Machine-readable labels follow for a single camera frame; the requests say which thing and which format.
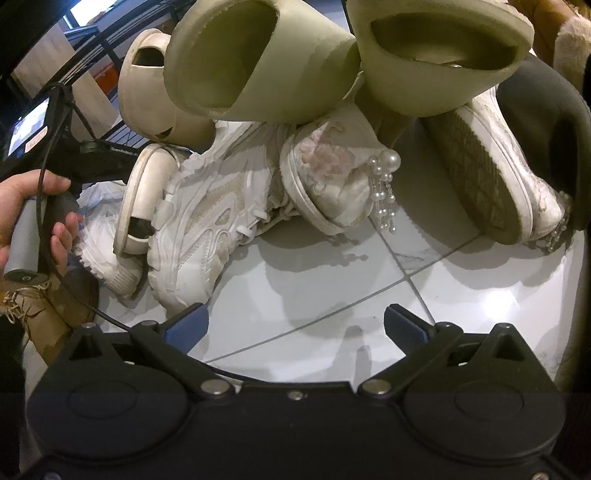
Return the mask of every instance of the tan boot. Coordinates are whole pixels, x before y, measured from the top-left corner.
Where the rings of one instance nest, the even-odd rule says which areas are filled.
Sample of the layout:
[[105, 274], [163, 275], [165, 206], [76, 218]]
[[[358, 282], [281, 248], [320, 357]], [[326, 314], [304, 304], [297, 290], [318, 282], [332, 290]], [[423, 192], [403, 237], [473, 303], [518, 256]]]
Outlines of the tan boot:
[[553, 65], [554, 44], [562, 25], [576, 17], [574, 9], [564, 0], [509, 0], [535, 29], [534, 52], [539, 59]]
[[[82, 267], [69, 268], [64, 282], [79, 298], [97, 306], [97, 281]], [[43, 285], [34, 287], [0, 284], [0, 314], [13, 323], [22, 323], [29, 340], [47, 365], [61, 351], [72, 329], [94, 317], [70, 295], [55, 275]]]

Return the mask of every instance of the tile floor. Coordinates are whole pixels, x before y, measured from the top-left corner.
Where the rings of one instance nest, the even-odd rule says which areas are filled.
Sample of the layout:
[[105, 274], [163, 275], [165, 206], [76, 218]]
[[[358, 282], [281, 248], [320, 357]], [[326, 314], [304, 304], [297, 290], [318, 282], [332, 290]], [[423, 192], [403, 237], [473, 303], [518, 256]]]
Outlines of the tile floor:
[[[466, 216], [418, 122], [397, 149], [395, 234], [367, 220], [328, 238], [296, 218], [239, 247], [190, 355], [264, 380], [357, 386], [402, 358], [382, 324], [387, 305], [399, 303], [465, 331], [511, 322], [553, 378], [566, 375], [585, 314], [585, 234], [550, 255], [496, 244]], [[102, 291], [100, 307], [129, 324], [165, 316], [146, 286], [128, 304]]]

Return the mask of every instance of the gray handle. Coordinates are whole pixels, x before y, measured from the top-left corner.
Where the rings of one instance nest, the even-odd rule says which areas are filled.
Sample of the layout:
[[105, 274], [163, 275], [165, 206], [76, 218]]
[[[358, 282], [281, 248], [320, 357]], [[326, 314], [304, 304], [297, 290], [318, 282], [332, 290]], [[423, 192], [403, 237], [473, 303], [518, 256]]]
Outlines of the gray handle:
[[[41, 213], [45, 217], [46, 200], [42, 200]], [[8, 263], [4, 278], [25, 285], [38, 285], [47, 281], [47, 273], [39, 272], [39, 230], [37, 229], [37, 199], [25, 200], [17, 224], [12, 232]]]

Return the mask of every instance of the display screen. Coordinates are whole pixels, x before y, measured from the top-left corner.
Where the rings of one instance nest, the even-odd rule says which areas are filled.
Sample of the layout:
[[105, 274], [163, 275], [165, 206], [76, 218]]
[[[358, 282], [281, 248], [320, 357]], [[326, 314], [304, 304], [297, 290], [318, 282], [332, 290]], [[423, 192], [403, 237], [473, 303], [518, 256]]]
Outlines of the display screen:
[[49, 105], [49, 98], [37, 105], [24, 118], [20, 118], [14, 127], [8, 156], [12, 155], [18, 147], [31, 138], [45, 123], [45, 115]]

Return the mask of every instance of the slide sandal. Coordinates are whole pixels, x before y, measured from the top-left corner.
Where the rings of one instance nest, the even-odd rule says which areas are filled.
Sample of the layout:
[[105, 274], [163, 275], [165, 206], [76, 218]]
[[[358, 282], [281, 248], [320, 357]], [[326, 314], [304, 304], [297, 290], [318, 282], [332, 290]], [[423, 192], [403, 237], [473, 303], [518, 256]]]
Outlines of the slide sandal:
[[142, 150], [131, 171], [119, 211], [113, 252], [116, 255], [141, 255], [148, 251], [154, 233], [150, 225], [156, 205], [164, 197], [164, 188], [188, 151], [150, 144]]
[[173, 32], [164, 82], [187, 112], [298, 124], [342, 100], [359, 66], [354, 36], [302, 0], [199, 0]]
[[175, 107], [164, 87], [170, 35], [156, 28], [131, 44], [119, 77], [119, 110], [130, 129], [156, 142], [204, 151], [213, 142], [213, 120]]
[[365, 77], [395, 112], [432, 116], [510, 77], [534, 29], [496, 0], [348, 0]]

